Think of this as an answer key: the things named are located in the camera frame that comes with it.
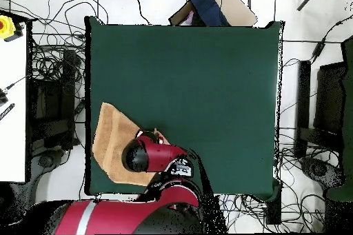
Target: black cable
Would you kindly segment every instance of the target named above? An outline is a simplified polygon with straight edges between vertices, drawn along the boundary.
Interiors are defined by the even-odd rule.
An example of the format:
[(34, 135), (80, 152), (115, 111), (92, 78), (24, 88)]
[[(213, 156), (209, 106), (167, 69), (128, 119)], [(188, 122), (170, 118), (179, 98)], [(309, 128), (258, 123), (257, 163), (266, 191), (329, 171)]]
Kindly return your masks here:
[(148, 25), (151, 25), (151, 23), (142, 15), (140, 0), (137, 0), (137, 3), (139, 4), (139, 11), (140, 11), (141, 17), (145, 19), (145, 21), (147, 22)]
[(223, 0), (221, 0), (221, 5), (219, 6), (219, 21), (222, 22), (222, 18), (221, 18), (221, 9), (222, 9), (222, 5), (223, 5)]
[[(317, 92), (315, 92), (314, 94), (310, 95), (309, 98), (311, 98), (311, 97), (313, 97), (315, 95), (317, 95)], [(285, 108), (284, 110), (282, 110), (282, 112), (279, 115), (281, 116), (282, 113), (284, 113), (286, 110), (289, 110), (290, 108), (292, 108), (296, 104), (298, 104), (298, 102), (296, 102), (296, 103), (292, 104), (291, 106), (289, 106), (289, 107)]]
[(276, 5), (277, 5), (277, 0), (274, 0), (274, 14), (273, 14), (273, 21), (276, 21)]

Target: floor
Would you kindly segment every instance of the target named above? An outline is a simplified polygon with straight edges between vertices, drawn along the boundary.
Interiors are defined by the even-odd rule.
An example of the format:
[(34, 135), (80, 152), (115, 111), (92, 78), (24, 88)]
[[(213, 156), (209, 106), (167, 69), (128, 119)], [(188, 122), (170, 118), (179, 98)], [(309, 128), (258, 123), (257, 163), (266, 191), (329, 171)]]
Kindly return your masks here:
[[(173, 15), (184, 3), (185, 0), (139, 0), (143, 16), (152, 24), (168, 25), (168, 18)], [(303, 0), (251, 0), (251, 9), (258, 17), (256, 27), (265, 27), (269, 21), (284, 21), (283, 33), (283, 63), (290, 59), (308, 60), (312, 58), (312, 51), (316, 41), (320, 41), (325, 33), (338, 21), (351, 15), (352, 0), (311, 0), (302, 11), (296, 9)], [(83, 17), (86, 15), (98, 16), (104, 23), (119, 24), (144, 24), (145, 20), (139, 14), (137, 0), (0, 0), (2, 10), (11, 9), (12, 12), (28, 17), (41, 17), (44, 19), (54, 19), (50, 25), (44, 29), (38, 21), (33, 24), (34, 39), (41, 45), (63, 42), (65, 35), (73, 32), (84, 32)], [(71, 27), (62, 23), (69, 22)], [(326, 38), (326, 46), (321, 56), (312, 66), (311, 92), (316, 92), (316, 73), (321, 65), (342, 61), (340, 42), (353, 34), (353, 19), (344, 24), (336, 26)], [(292, 60), (283, 67), (283, 80), (281, 90), (281, 111), (290, 107), (296, 102), (296, 60)], [(314, 119), (315, 96), (310, 99), (310, 125)], [(280, 127), (294, 127), (295, 105), (281, 114)], [(84, 121), (84, 111), (77, 121)], [(85, 141), (84, 124), (77, 124), (77, 136), (83, 146)], [(286, 144), (281, 147), (288, 147), (292, 142), (294, 130), (281, 129), (280, 143)], [(71, 152), (70, 158), (65, 165), (57, 168), (49, 174), (45, 174), (39, 184), (37, 191), (37, 201), (50, 201), (59, 199), (78, 199), (80, 188), (83, 182), (84, 173), (84, 151), (82, 146), (76, 146)], [(330, 162), (335, 165), (337, 160), (331, 156)], [(299, 168), (291, 165), (283, 167), (281, 179), (287, 186), (283, 189), (283, 220), (284, 222), (275, 228), (268, 225), (263, 229), (261, 220), (261, 206), (252, 203), (252, 212), (240, 212), (235, 210), (236, 203), (240, 200), (235, 196), (221, 196), (224, 201), (222, 208), (225, 210), (225, 217), (230, 226), (230, 233), (255, 233), (255, 232), (309, 232), (321, 231), (322, 220), (319, 212), (324, 213), (323, 202), (315, 197), (309, 196), (303, 202), (303, 209), (307, 209), (308, 227), (302, 229), (301, 219), (298, 217), (299, 206), (296, 202), (294, 192), (299, 199), (308, 194), (322, 195), (321, 188), (317, 183), (311, 181), (303, 175)], [(88, 198), (81, 190), (81, 198)], [(129, 199), (131, 197), (122, 195), (103, 195), (102, 198)]]

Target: green panel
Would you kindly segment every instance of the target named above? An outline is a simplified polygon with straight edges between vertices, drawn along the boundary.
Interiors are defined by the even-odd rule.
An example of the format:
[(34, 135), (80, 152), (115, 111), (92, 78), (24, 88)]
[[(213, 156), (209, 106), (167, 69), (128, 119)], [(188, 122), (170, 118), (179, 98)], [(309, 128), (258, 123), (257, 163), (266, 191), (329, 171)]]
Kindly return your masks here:
[[(279, 30), (90, 19), (92, 133), (102, 102), (201, 157), (215, 193), (271, 196)], [(92, 194), (141, 192), (92, 160)], [(200, 185), (199, 177), (195, 182)]]

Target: tan towel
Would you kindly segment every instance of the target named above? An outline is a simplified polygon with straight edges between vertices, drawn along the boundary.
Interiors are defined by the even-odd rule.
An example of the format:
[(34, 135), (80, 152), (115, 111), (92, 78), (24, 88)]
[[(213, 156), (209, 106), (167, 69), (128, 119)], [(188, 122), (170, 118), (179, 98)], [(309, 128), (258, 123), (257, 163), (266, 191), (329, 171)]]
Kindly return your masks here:
[[(154, 172), (129, 172), (121, 162), (123, 149), (138, 131), (139, 127), (122, 112), (109, 103), (102, 103), (92, 152), (99, 166), (115, 183), (147, 186), (155, 175)], [(155, 132), (168, 143), (161, 133)]]

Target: cable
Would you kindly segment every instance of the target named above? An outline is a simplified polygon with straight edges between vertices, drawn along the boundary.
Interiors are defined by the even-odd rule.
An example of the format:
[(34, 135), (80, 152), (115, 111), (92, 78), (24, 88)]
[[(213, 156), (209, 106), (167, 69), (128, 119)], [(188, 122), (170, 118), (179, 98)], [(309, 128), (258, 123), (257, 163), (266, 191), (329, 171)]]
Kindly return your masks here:
[[(315, 95), (317, 95), (317, 92), (315, 92), (314, 94), (310, 95), (309, 98), (310, 98), (310, 97), (313, 97), (313, 96), (315, 96)], [(292, 107), (295, 106), (296, 104), (298, 104), (298, 102), (296, 102), (296, 103), (292, 104), (291, 106), (289, 106), (289, 107), (285, 108), (284, 110), (282, 110), (282, 112), (281, 112), (279, 115), (281, 115), (282, 113), (284, 113), (286, 110), (289, 110), (290, 108), (292, 108)]]
[(221, 5), (219, 6), (219, 21), (222, 22), (221, 14), (222, 14), (222, 5), (223, 5), (223, 0), (221, 0)]
[(141, 17), (145, 19), (145, 21), (147, 22), (148, 25), (151, 25), (151, 23), (142, 15), (140, 0), (137, 0), (137, 3), (139, 4), (139, 11), (140, 11)]
[(319, 43), (317, 43), (317, 45), (315, 46), (315, 49), (314, 51), (312, 52), (312, 56), (314, 58), (312, 64), (316, 61), (316, 59), (320, 56), (320, 54), (322, 53), (324, 47), (325, 47), (325, 41), (326, 41), (326, 38), (328, 36), (328, 34), (338, 25), (341, 25), (343, 24), (343, 22), (351, 19), (353, 17), (353, 14), (350, 15), (349, 17), (347, 18), (344, 18), (344, 20), (340, 20), (338, 22), (336, 22), (325, 34), (325, 36), (321, 39), (321, 41)]

